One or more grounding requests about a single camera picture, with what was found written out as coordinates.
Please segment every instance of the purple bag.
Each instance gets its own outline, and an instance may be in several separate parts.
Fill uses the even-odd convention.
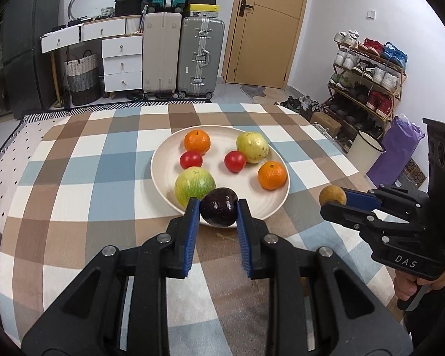
[[[390,186],[397,180],[424,136],[422,130],[410,123],[405,115],[394,117],[390,129],[382,140],[386,152],[376,160],[367,173],[376,187],[380,184]]]

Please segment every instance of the black refrigerator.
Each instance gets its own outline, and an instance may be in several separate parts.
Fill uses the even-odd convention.
[[[40,37],[58,26],[60,0],[10,0],[3,10],[5,87],[15,119],[56,101],[51,57]]]

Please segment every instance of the red sneaker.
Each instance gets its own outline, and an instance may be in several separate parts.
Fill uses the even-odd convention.
[[[379,96],[381,97],[381,103],[379,104],[376,112],[382,117],[388,117],[390,114],[390,109],[392,108],[392,99],[388,96],[381,94],[380,92],[378,93]]]
[[[376,56],[379,56],[382,52],[384,52],[384,46],[376,40],[370,40],[370,39],[364,39],[363,44],[358,44],[358,48],[375,54]]]
[[[381,98],[378,94],[378,91],[371,91],[371,93],[369,94],[368,102],[366,103],[367,108],[372,109],[373,111],[378,108],[378,106],[381,104]]]

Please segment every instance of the beige suitcase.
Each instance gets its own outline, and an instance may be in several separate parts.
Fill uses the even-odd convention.
[[[181,14],[148,13],[143,29],[142,78],[147,92],[177,88]]]

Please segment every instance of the human hand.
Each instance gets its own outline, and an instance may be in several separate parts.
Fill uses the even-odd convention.
[[[427,281],[426,279],[396,270],[394,292],[398,298],[407,301],[415,294],[418,285],[432,285],[433,290],[442,289],[445,286],[445,271],[436,280]]]

